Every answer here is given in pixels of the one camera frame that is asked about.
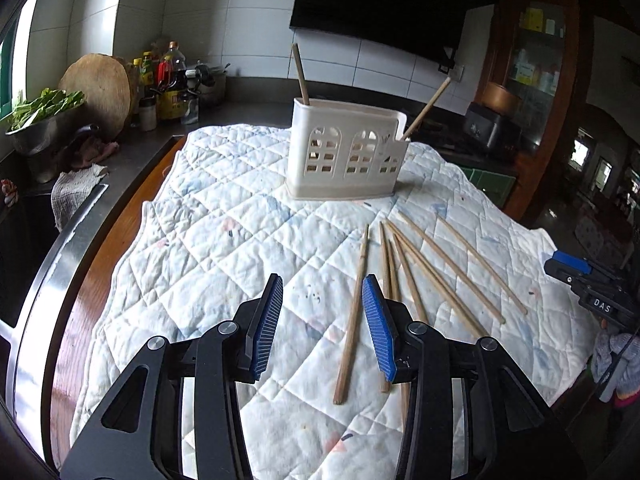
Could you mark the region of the grey gloved hand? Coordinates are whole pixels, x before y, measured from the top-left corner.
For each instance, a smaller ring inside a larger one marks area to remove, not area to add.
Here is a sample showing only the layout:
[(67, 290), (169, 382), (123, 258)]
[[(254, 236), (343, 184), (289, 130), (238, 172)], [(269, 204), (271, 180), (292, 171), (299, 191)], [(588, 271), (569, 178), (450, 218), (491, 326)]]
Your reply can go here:
[(632, 402), (639, 395), (639, 337), (601, 330), (594, 343), (590, 370), (601, 402)]

